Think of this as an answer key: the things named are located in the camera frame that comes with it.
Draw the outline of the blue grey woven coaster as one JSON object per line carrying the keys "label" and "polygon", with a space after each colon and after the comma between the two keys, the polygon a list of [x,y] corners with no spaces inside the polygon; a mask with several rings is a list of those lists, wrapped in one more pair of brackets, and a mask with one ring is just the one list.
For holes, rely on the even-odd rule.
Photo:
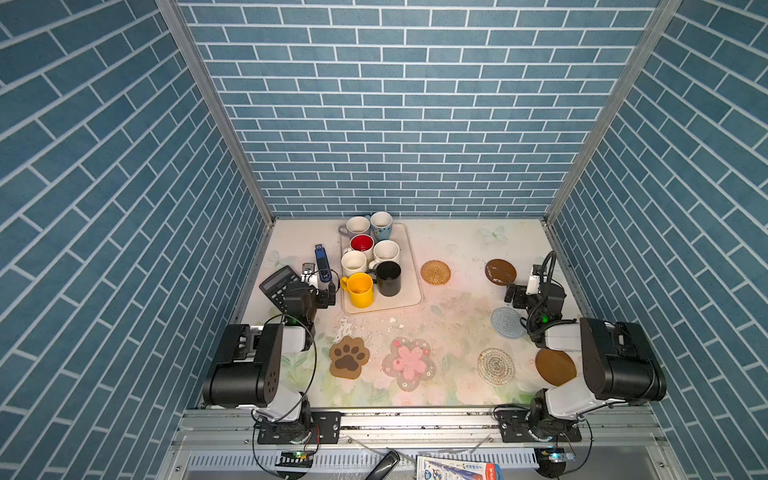
{"label": "blue grey woven coaster", "polygon": [[521,320],[521,315],[509,307],[497,308],[490,317],[491,326],[496,333],[507,339],[519,339],[527,335]]}

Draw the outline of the dark brown wooden coaster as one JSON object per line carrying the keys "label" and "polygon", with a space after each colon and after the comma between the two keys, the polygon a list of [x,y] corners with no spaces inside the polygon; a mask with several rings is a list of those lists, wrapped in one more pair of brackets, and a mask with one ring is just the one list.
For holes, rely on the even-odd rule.
{"label": "dark brown wooden coaster", "polygon": [[516,268],[507,260],[492,259],[485,265],[486,278],[498,286],[507,286],[513,284],[517,278]]}

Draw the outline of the brown cork round coaster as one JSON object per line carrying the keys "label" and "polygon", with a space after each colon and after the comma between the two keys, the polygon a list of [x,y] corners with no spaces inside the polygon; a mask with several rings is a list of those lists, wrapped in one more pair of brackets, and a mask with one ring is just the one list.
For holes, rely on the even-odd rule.
{"label": "brown cork round coaster", "polygon": [[577,377],[573,359],[563,351],[541,349],[535,357],[535,367],[544,381],[561,386]]}

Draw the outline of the brown paw print coaster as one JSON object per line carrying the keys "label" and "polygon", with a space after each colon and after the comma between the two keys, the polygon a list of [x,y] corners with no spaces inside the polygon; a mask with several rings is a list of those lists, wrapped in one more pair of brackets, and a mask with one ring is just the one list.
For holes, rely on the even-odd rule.
{"label": "brown paw print coaster", "polygon": [[332,376],[356,380],[370,360],[370,351],[361,337],[345,336],[331,347],[329,358]]}

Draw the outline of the black mug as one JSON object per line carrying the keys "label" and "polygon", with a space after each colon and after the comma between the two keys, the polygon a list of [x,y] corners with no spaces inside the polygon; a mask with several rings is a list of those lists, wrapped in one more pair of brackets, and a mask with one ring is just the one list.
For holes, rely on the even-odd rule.
{"label": "black mug", "polygon": [[383,261],[371,273],[382,296],[394,297],[400,293],[402,269],[397,262]]}

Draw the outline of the pink flower coaster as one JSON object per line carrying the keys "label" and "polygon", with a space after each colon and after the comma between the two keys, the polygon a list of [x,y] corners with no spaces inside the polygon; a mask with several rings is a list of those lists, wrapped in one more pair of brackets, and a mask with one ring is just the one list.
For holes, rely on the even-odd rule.
{"label": "pink flower coaster", "polygon": [[423,339],[396,337],[390,344],[389,354],[382,361],[382,371],[393,378],[402,391],[415,391],[424,381],[436,377],[437,367],[431,352],[430,344]]}

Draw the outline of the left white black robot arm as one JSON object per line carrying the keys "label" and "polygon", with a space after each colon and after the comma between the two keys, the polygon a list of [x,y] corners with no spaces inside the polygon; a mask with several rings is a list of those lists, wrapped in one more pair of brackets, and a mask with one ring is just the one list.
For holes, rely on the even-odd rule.
{"label": "left white black robot arm", "polygon": [[281,383],[282,358],[317,350],[315,315],[335,304],[337,286],[314,286],[289,274],[262,282],[260,290],[279,313],[260,328],[240,324],[225,329],[203,384],[203,399],[210,406],[247,409],[269,427],[308,429],[306,393]]}

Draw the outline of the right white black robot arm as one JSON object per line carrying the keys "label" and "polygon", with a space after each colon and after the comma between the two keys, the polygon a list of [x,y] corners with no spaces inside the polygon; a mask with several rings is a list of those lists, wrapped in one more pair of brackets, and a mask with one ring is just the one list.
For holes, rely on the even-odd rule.
{"label": "right white black robot arm", "polygon": [[662,368],[639,325],[563,318],[565,291],[557,283],[535,289],[511,284],[505,300],[526,312],[521,325],[542,353],[573,353],[582,364],[574,378],[535,394],[525,419],[531,437],[548,441],[565,436],[590,412],[666,396]]}

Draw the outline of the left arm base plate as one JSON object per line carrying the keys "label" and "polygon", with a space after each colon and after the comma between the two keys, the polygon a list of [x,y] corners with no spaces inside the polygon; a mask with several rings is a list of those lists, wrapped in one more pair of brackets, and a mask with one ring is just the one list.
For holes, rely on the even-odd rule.
{"label": "left arm base plate", "polygon": [[341,429],[339,411],[307,411],[290,422],[264,422],[258,427],[259,445],[337,444]]}

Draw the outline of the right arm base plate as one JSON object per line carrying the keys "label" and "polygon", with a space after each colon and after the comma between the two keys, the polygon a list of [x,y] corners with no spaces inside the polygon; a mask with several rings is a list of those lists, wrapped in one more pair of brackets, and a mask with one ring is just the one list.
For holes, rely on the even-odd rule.
{"label": "right arm base plate", "polygon": [[541,416],[521,408],[501,408],[492,413],[504,443],[580,442],[582,434],[576,421]]}

